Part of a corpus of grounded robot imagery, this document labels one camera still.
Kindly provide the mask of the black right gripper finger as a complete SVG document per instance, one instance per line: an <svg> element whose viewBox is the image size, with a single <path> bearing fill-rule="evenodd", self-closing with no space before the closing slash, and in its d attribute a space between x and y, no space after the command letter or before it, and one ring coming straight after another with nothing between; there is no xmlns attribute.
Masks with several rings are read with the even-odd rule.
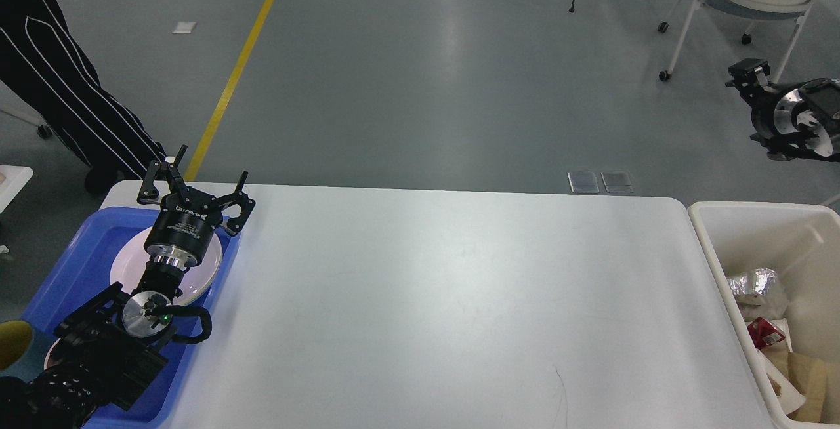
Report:
<svg viewBox="0 0 840 429"><path fill-rule="evenodd" d="M771 75L768 61L759 58L744 58L727 68L730 76L726 88L736 89L746 103L759 103L774 94L769 81Z"/></svg>
<svg viewBox="0 0 840 429"><path fill-rule="evenodd" d="M763 136L761 133L753 133L750 139L758 142L766 149L768 159L780 162L789 162L795 159L795 152L797 151L798 134L780 134L771 135L769 137Z"/></svg>

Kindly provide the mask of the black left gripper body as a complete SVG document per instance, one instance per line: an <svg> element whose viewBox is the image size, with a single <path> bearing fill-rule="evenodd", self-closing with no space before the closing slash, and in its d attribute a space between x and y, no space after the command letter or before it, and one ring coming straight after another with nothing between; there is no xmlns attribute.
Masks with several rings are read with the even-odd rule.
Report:
<svg viewBox="0 0 840 429"><path fill-rule="evenodd" d="M177 250L186 257L187 267L198 266L221 224L220 211L204 210L197 201L183 203L177 196L165 196L143 247L151 256Z"/></svg>

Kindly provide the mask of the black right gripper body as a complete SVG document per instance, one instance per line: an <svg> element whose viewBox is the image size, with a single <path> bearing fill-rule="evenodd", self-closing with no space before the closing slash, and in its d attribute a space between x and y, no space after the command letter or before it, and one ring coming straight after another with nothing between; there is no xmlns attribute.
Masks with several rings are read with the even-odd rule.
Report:
<svg viewBox="0 0 840 429"><path fill-rule="evenodd" d="M800 85L772 85L774 94L759 103L750 103L751 120L755 132L765 137L771 135L798 134L795 154L809 154L804 134L795 126L796 118L808 110L800 95Z"/></svg>

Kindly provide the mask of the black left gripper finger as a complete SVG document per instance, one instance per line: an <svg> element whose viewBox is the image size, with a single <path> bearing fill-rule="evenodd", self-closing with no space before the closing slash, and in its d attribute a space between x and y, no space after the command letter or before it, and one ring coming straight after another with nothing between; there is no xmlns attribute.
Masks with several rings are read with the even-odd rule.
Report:
<svg viewBox="0 0 840 429"><path fill-rule="evenodd" d="M177 210L178 207L181 210L196 210L197 201L193 197L193 191L186 185L179 170L186 151L187 145L184 144L174 157L150 162L136 197L139 205L156 205L160 210ZM155 185L156 182L165 182L169 193L162 195Z"/></svg>
<svg viewBox="0 0 840 429"><path fill-rule="evenodd" d="M256 201L244 191L249 172L243 170L232 192L214 197L208 202L208 223L222 229L228 237L237 237L243 231Z"/></svg>

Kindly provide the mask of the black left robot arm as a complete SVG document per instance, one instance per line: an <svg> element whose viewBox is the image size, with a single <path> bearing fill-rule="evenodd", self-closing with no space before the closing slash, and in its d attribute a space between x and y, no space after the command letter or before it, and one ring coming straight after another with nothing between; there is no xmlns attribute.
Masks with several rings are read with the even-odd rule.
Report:
<svg viewBox="0 0 840 429"><path fill-rule="evenodd" d="M172 160L150 163L138 191L160 212L144 241L148 259L130 292L112 283L54 328L55 364L26 381L2 378L3 428L80 428L103 406L129 410L165 368L168 344L195 345L213 330L201 306L183 306L186 274L202 264L217 230L237 237L254 211L248 172L228 195L187 185Z"/></svg>

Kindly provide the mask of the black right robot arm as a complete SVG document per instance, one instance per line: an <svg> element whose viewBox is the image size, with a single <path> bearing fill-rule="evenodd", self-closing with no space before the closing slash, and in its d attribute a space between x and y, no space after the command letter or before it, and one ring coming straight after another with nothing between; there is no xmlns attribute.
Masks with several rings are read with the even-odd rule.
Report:
<svg viewBox="0 0 840 429"><path fill-rule="evenodd" d="M767 61L745 58L727 68L726 87L735 88L751 108L754 133L768 158L789 161L804 158L838 162L838 79L775 83Z"/></svg>

